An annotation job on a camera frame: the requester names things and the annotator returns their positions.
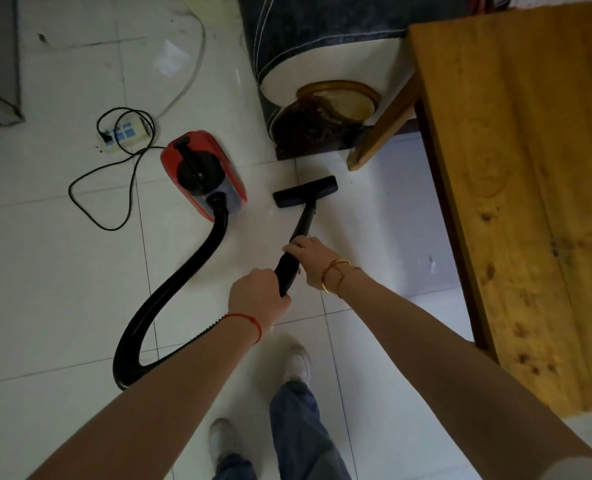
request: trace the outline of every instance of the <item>table top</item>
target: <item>table top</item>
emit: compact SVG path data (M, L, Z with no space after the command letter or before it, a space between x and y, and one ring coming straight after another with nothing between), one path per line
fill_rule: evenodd
M410 40L484 334L558 415L592 410L592 2Z

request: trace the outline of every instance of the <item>gold bracelet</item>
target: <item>gold bracelet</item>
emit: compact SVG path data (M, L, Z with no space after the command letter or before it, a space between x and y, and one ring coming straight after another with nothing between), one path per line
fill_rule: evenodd
M337 295L340 297L340 285L342 284L342 281L344 280L344 277L347 276L348 274L351 274L352 271L355 271L356 269L360 269L362 271L362 267L358 267L358 266L354 266L352 267L349 271L347 271L346 273L344 273L341 277L340 280L338 280L338 284L336 285L336 291L338 292Z
M332 267L334 267L334 265L341 263L341 262L346 262L349 266L351 266L351 263L347 259L336 259L336 260L332 261L329 266L327 266L327 268L323 271L323 275L320 277L320 282L323 285L323 290L325 290L329 294L333 294L333 293L330 290L328 290L327 287L324 285L324 278L327 275L327 273L329 272L329 270L332 269Z

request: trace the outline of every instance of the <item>jeans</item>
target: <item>jeans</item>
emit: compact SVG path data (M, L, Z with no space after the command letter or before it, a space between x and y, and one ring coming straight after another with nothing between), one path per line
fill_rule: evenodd
M284 383L269 412L281 480L351 480L305 383ZM232 453L220 461L213 480L256 480L256 472L249 460Z

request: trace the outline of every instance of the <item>shoe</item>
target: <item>shoe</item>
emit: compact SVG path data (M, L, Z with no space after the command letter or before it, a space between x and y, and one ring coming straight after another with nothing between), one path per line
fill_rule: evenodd
M209 432L210 456L214 466L232 453L240 453L240 437L229 419L220 418L210 426Z
M311 374L311 359L302 345L290 349L285 363L285 375L283 382L303 381L309 385Z

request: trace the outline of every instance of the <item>power strip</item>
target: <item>power strip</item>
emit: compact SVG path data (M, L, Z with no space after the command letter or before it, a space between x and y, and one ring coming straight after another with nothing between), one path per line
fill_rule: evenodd
M116 128L116 137L114 137L114 128L116 124L102 129L103 135L98 136L102 148L108 152L113 152L119 147L116 140L124 147L138 143L144 139L149 139L151 136L148 127L145 126L140 116L136 113L127 114L121 118L118 128Z

